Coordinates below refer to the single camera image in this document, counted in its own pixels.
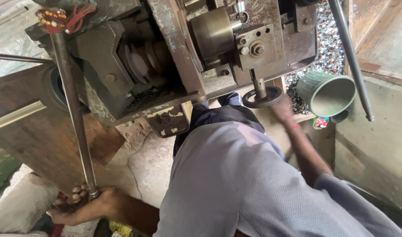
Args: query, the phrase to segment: man's arm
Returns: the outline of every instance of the man's arm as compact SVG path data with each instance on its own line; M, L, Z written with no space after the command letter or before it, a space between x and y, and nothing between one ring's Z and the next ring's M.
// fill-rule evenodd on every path
M107 217L109 220L135 227L150 236L157 231L157 224L160 221L158 208L130 197L114 187L102 188L100 196L88 203L87 196L86 191L72 196L74 198L72 202L82 202L76 208L73 208L74 205L56 200L58 208L53 207L48 211L53 223L75 226Z
M292 101L290 98L284 96L280 102L271 107L277 118L286 128L302 176L309 186L314 187L315 180L320 175L333 175L333 173L309 142L302 128L300 128L294 120L291 105Z

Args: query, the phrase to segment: worker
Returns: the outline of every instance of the worker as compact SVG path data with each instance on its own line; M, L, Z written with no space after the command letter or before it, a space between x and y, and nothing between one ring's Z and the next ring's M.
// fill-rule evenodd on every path
M402 230L334 177L302 128L291 100L272 105L290 138L300 172L240 96L219 98L221 107L194 106L190 130L177 136L170 183L160 209L115 189L76 210L49 211L57 224L106 217L156 237L402 236Z

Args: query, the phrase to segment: handwheel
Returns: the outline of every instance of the handwheel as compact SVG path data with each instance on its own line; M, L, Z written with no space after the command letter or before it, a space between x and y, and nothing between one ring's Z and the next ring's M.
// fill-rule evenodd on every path
M252 109L264 108L264 107L274 105L275 103L279 102L283 98L282 97L283 91L280 87L267 86L265 88L265 90L267 91L267 96L263 97L263 98L255 97L254 102L249 101L249 99L255 95L255 90L251 90L248 93L246 93L242 97L243 105L245 105L248 108L252 108Z

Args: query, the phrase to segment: gray t-shirt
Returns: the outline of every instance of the gray t-shirt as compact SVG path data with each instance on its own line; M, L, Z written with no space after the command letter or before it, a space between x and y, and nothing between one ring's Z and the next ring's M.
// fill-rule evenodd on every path
M155 237L402 236L381 211L331 175L315 188L277 145L239 122L198 127L179 149Z

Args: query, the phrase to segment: dark blue pants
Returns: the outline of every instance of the dark blue pants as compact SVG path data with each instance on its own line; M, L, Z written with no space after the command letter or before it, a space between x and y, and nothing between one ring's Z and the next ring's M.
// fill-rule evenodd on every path
M236 92L222 95L218 98L221 105L219 108L210 109L208 102L199 103L193 106L191 124L189 130L176 136L173 156L176 156L180 146L182 146L186 137L199 126L214 124L226 121L235 121L246 124L247 126L264 133L264 127L258 121L254 113L242 106L240 95Z

